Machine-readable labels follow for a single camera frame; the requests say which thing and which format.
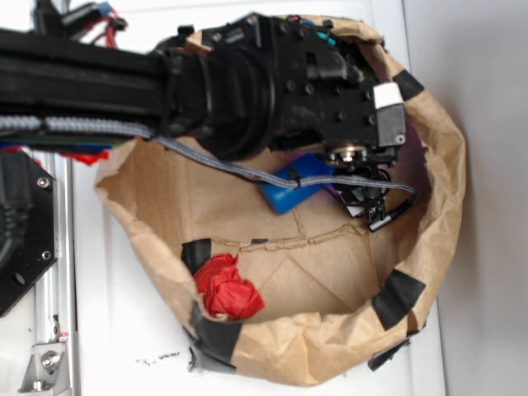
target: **white surface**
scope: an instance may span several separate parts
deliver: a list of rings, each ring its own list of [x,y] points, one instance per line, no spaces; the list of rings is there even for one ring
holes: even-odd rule
[[[118,37],[121,48],[147,51],[173,35],[178,25],[197,28],[233,21],[251,11],[315,13],[382,21],[390,49],[408,64],[403,12],[397,1],[237,2],[200,1],[192,7],[146,10],[144,2],[112,2],[131,24]],[[149,7],[167,6],[150,2]],[[189,343],[181,325],[159,297],[127,241],[125,232],[99,203],[93,190],[95,169],[74,169],[75,238],[82,394],[445,394],[436,307],[427,329],[394,360],[372,373],[366,365],[310,389],[214,372],[189,372]]]
[[[17,31],[28,31],[31,27],[31,4],[33,0],[16,0],[0,2],[0,28]]]
[[[0,2],[0,28],[28,31],[30,6],[31,0]],[[34,343],[35,292],[30,290],[5,318],[0,318],[0,395],[11,396],[20,388]]]
[[[439,299],[450,396],[528,392],[528,2],[405,0],[414,74],[464,130],[468,195]]]
[[[22,385],[35,344],[35,290],[0,318],[0,395],[12,396]]]

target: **black electrical tape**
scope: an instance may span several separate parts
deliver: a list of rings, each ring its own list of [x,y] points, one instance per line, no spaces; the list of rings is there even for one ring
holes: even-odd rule
[[[403,70],[400,74],[393,77],[393,81],[398,84],[399,91],[402,93],[404,101],[414,98],[426,88],[410,74],[407,70]]]
[[[195,275],[211,258],[211,245],[210,239],[198,239],[182,244],[181,260],[189,268],[192,275]]]
[[[242,323],[213,322],[202,315],[198,305],[195,304],[191,313],[191,326],[198,336],[195,340],[196,348],[225,365],[231,365]]]
[[[387,363],[387,361],[392,360],[394,355],[396,355],[396,352],[398,352],[402,347],[409,345],[410,343],[411,342],[409,340],[405,340],[404,342],[400,342],[397,346],[390,348],[388,351],[374,356],[372,359],[369,360],[369,369],[372,371],[378,370],[382,365]]]
[[[416,304],[426,286],[421,281],[393,270],[385,286],[372,298],[372,305],[385,330],[396,326]]]

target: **red plastic bag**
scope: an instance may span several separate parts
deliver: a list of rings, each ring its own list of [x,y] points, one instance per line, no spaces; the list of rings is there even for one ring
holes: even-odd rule
[[[207,312],[215,318],[245,319],[264,308],[264,301],[253,283],[238,274],[238,256],[212,257],[194,275],[198,293],[203,294]]]

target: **bolt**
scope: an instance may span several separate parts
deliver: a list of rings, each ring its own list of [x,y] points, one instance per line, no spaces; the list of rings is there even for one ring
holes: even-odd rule
[[[342,111],[338,111],[336,113],[336,121],[343,122],[346,119],[347,115],[343,113]]]
[[[41,391],[44,390],[46,382],[43,380],[38,380],[33,383],[33,390]]]
[[[351,163],[354,160],[354,154],[352,151],[347,151],[346,153],[341,154],[341,159],[344,163]]]
[[[253,26],[257,23],[257,17],[255,15],[248,16],[246,22],[248,25]]]
[[[45,190],[51,186],[51,180],[48,177],[40,177],[39,180],[36,181],[36,185]]]
[[[306,95],[313,95],[315,92],[315,89],[314,89],[314,86],[310,83],[307,83],[306,85],[304,85],[304,93]]]
[[[279,24],[279,33],[281,33],[282,35],[285,35],[285,34],[287,34],[289,31],[290,31],[290,26],[288,25],[287,22],[281,22],[281,23]]]
[[[45,369],[50,369],[53,366],[57,366],[60,361],[59,355],[57,355],[53,351],[47,351],[40,360],[40,363],[42,363],[42,366]]]
[[[297,38],[300,39],[300,40],[304,40],[307,35],[308,35],[308,33],[306,32],[306,29],[304,29],[303,27],[301,27],[297,31]]]
[[[213,39],[213,41],[218,43],[220,40],[222,40],[222,35],[220,34],[220,32],[217,31],[216,33],[213,33],[211,38]]]
[[[295,82],[293,80],[286,81],[285,90],[287,92],[293,92],[293,91],[295,91],[295,88],[296,88],[296,86],[295,86]]]

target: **brown paper bag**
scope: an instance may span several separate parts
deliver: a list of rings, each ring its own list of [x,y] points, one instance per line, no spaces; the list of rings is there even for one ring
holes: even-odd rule
[[[398,83],[416,130],[391,170],[419,190],[397,221],[369,233],[324,192],[278,216],[257,186],[141,140],[115,150],[97,178],[98,195],[199,349],[238,374],[286,384],[319,384],[423,329],[455,252],[464,198],[464,139],[450,117],[375,31],[331,19],[380,80]],[[200,34],[188,44],[204,50]],[[275,172],[287,162],[266,151],[244,163]],[[221,253],[239,255],[242,277],[266,303],[243,323],[210,318],[196,293],[191,271]]]

